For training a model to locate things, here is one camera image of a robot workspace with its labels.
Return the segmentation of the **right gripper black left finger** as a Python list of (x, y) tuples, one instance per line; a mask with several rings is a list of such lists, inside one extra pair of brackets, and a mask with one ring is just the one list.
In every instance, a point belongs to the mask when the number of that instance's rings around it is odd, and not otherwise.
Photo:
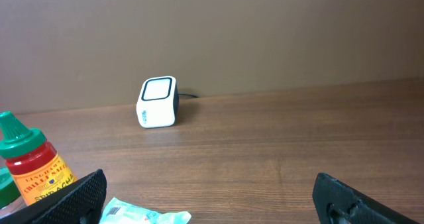
[(98, 169), (61, 190), (1, 219), (1, 224), (98, 224), (107, 180)]

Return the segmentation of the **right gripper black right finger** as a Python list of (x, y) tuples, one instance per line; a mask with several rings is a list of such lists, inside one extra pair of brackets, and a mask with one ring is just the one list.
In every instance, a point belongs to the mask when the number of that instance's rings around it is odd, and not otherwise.
[(418, 224), (326, 173), (317, 175), (312, 197), (320, 224)]

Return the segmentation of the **teal wet wipes pack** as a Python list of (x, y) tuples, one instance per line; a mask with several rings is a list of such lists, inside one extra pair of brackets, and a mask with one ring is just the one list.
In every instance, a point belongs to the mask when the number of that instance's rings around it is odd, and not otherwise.
[(114, 197), (103, 210), (99, 224), (187, 224), (190, 219), (187, 211), (158, 213)]

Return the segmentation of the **red chilli sauce bottle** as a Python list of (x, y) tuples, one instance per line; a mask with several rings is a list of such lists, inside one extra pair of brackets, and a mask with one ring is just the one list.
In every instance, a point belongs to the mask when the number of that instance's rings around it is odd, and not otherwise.
[(1, 131), (1, 157), (28, 206), (78, 180), (40, 129), (26, 127), (5, 111)]

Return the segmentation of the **green lid jar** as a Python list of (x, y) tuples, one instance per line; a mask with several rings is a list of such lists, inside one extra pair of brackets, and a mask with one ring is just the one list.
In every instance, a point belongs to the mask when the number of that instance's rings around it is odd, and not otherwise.
[(1, 168), (1, 218), (11, 215), (27, 205), (6, 167)]

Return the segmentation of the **white barcode scanner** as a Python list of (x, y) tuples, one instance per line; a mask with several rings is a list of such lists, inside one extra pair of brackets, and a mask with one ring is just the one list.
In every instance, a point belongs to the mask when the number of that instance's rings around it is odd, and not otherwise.
[(145, 129), (170, 127), (176, 122), (179, 93), (173, 76), (147, 79), (136, 103), (140, 126)]

